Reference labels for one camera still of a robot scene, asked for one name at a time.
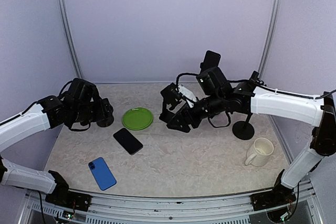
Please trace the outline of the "black folding phone stand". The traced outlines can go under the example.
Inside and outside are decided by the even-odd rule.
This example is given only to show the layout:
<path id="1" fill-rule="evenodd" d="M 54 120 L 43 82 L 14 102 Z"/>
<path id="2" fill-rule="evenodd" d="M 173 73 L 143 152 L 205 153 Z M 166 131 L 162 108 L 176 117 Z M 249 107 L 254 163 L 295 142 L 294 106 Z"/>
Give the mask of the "black folding phone stand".
<path id="1" fill-rule="evenodd" d="M 181 103 L 181 95 L 176 90 L 176 85 L 171 83 L 167 87 L 165 87 L 160 92 L 163 103 L 162 103 L 162 113 L 159 116 L 159 119 L 165 123 L 169 123 L 169 121 L 175 115 L 172 110 L 176 108 L 178 104 Z"/>

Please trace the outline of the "black phone purple edge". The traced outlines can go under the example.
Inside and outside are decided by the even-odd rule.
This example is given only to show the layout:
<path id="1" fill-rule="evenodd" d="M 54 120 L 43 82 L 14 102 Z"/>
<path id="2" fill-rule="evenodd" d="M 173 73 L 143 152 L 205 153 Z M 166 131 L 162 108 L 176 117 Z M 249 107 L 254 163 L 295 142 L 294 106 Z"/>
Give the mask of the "black phone purple edge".
<path id="1" fill-rule="evenodd" d="M 143 148 L 143 144 L 126 128 L 115 132 L 113 137 L 130 155 L 134 155 Z"/>

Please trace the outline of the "black tall round-base stand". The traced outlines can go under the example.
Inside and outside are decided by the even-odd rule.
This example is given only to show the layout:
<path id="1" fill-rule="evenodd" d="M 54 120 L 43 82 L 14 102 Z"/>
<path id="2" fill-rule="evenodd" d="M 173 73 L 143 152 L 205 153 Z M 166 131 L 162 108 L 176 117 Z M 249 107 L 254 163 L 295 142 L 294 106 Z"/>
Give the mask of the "black tall round-base stand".
<path id="1" fill-rule="evenodd" d="M 254 71 L 248 80 L 242 81 L 234 88 L 234 96 L 241 103 L 236 112 L 246 114 L 244 121 L 234 123 L 232 132 L 241 140 L 249 140 L 254 136 L 254 127 L 250 124 L 250 119 L 253 115 L 251 111 L 251 99 L 254 97 L 254 90 L 262 81 L 258 78 L 259 73 Z"/>

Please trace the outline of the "black phone teal case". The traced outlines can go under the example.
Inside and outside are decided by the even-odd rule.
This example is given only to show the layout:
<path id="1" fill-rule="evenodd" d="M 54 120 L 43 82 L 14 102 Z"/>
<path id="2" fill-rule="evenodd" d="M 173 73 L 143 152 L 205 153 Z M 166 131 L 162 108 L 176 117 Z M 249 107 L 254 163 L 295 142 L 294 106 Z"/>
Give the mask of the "black phone teal case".
<path id="1" fill-rule="evenodd" d="M 203 60 L 203 63 L 204 63 L 203 71 L 205 71 L 209 68 L 217 67 L 219 65 L 220 59 L 221 59 L 220 54 L 208 50 L 205 53 L 205 57 L 204 57 L 204 60 Z"/>

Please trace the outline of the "black round-base clamp stand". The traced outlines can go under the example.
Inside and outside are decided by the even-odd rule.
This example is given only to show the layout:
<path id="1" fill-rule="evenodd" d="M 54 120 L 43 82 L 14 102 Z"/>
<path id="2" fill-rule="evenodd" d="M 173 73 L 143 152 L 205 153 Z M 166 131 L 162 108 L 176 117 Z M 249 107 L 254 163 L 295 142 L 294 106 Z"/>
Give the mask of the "black round-base clamp stand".
<path id="1" fill-rule="evenodd" d="M 200 63 L 200 69 L 201 69 L 201 72 L 203 71 L 203 65 L 204 65 L 204 63 L 201 62 L 201 63 Z"/>

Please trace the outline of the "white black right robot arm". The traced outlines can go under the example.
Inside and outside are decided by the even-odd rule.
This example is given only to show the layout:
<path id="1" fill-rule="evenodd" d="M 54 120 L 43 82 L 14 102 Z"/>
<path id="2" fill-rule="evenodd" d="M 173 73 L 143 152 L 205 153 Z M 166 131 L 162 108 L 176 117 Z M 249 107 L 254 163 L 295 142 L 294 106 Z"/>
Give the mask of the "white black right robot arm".
<path id="1" fill-rule="evenodd" d="M 303 95 L 270 89 L 253 72 L 248 80 L 239 80 L 232 87 L 219 67 L 196 74 L 206 97 L 197 99 L 179 83 L 171 83 L 161 91 L 162 113 L 159 119 L 172 130 L 188 133 L 197 128 L 202 119 L 210 119 L 225 112 L 247 115 L 274 115 L 308 123 L 313 126 L 312 141 L 277 178 L 269 192 L 273 205 L 281 204 L 300 180 L 320 161 L 335 154 L 335 106 L 331 93 Z"/>

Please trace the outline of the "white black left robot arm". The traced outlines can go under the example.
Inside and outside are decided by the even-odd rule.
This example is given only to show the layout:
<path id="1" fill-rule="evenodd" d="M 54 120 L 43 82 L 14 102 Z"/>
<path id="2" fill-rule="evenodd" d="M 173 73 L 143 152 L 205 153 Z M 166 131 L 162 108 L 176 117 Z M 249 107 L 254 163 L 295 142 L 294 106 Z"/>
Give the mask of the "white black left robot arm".
<path id="1" fill-rule="evenodd" d="M 68 81 L 57 96 L 33 102 L 24 111 L 1 122 L 1 151 L 60 125 L 72 132 L 83 132 L 96 123 L 108 127 L 114 121 L 113 107 L 102 98 L 95 84 L 79 78 Z M 73 193 L 64 178 L 52 170 L 43 172 L 1 158 L 1 185 L 43 192 L 66 206 Z"/>

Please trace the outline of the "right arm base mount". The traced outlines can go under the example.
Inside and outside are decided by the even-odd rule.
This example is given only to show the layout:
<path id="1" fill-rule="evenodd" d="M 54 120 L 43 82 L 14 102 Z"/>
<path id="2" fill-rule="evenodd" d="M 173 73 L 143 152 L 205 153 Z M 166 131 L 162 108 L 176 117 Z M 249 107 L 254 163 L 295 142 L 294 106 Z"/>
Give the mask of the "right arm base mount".
<path id="1" fill-rule="evenodd" d="M 250 196 L 254 211 L 285 205 L 290 203 L 290 201 L 294 202 L 297 200 L 293 192 L 294 189 L 289 189 L 281 184 L 284 171 L 283 169 L 278 175 L 272 190 Z"/>

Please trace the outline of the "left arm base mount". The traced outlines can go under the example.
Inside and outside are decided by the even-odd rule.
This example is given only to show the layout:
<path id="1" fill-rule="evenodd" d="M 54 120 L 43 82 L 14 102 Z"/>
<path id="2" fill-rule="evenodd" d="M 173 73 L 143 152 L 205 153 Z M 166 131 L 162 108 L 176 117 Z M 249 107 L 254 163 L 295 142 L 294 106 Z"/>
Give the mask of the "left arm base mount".
<path id="1" fill-rule="evenodd" d="M 48 172 L 55 180 L 56 187 L 52 193 L 46 195 L 45 201 L 57 206 L 87 212 L 91 203 L 91 196 L 69 190 L 68 183 L 58 172 L 52 170 Z"/>

